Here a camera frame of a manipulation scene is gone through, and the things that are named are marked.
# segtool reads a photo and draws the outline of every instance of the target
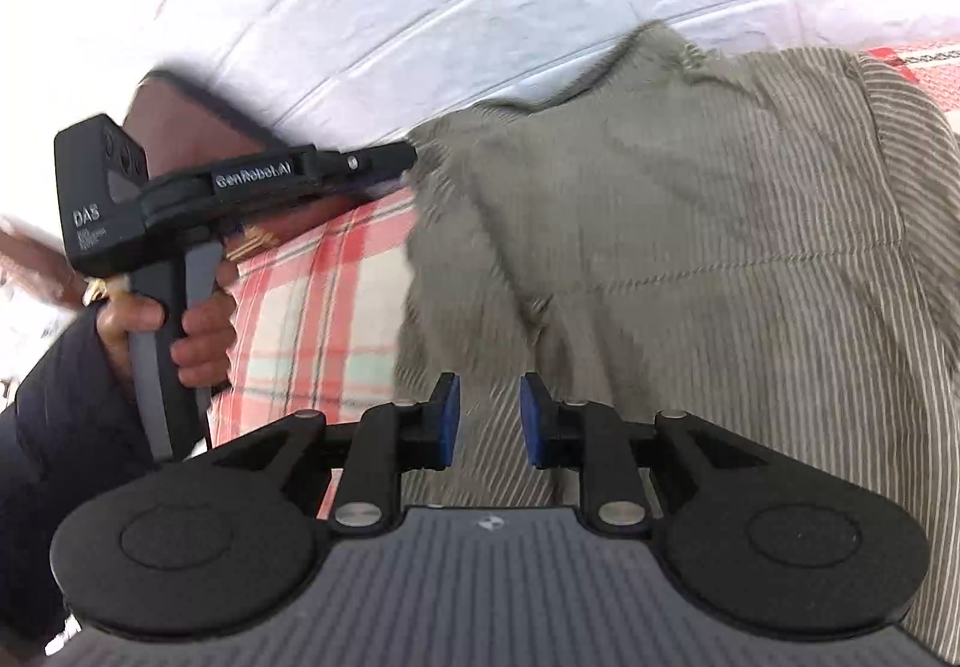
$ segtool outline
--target pistol grip handle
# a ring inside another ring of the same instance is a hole
[[[181,319],[187,308],[210,297],[222,256],[221,242],[207,242],[130,275],[130,290],[157,300],[164,311],[157,331],[130,335],[136,405],[155,461],[181,461],[200,440],[209,444],[210,389],[179,382],[170,346],[185,336]]]

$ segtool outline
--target finger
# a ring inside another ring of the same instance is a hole
[[[179,381],[189,389],[213,387],[227,379],[230,362],[226,355],[217,360],[209,360],[200,366],[189,366],[179,370]]]
[[[115,293],[97,316],[97,331],[104,342],[123,341],[131,331],[157,331],[163,307],[146,296]]]
[[[230,317],[236,309],[237,303],[232,295],[215,290],[203,304],[198,304],[184,313],[184,331],[188,334],[219,331],[229,326]]]
[[[238,279],[240,279],[240,271],[237,269],[237,264],[233,261],[223,261],[217,269],[217,285],[221,288],[229,288]]]
[[[237,340],[232,327],[178,339],[170,348],[170,357],[177,366],[197,366],[224,355]]]

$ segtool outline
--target logo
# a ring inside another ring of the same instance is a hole
[[[99,221],[100,219],[100,210],[97,209],[96,204],[90,204],[88,207],[80,207],[79,210],[73,211],[73,227],[80,228],[80,226],[86,226],[88,223],[93,223],[93,221]]]
[[[480,528],[486,528],[487,531],[496,531],[498,528],[503,528],[506,526],[507,522],[503,520],[499,515],[494,515],[492,512],[484,515],[479,521],[477,521],[477,526]]]
[[[213,182],[218,188],[233,188],[237,185],[246,185],[248,182],[259,182],[265,179],[274,179],[294,172],[290,161],[281,161],[278,164],[241,169],[232,175],[214,175]]]
[[[90,231],[88,228],[82,228],[77,232],[77,244],[80,250],[90,250],[91,247],[97,247],[100,240],[107,236],[106,228],[98,228]]]

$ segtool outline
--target metal screw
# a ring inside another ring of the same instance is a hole
[[[647,512],[636,502],[621,499],[605,502],[597,510],[597,515],[601,521],[611,526],[635,526],[647,517]]]
[[[333,514],[338,524],[359,528],[373,526],[383,517],[383,512],[373,502],[347,502]]]

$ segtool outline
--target person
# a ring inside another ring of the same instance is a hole
[[[212,387],[227,379],[236,302],[219,290],[182,318],[171,349],[179,379]],[[127,335],[163,322],[155,301],[117,293],[81,312],[0,413],[0,666],[42,654],[64,626],[50,571],[56,527],[83,502],[155,468],[133,399]]]

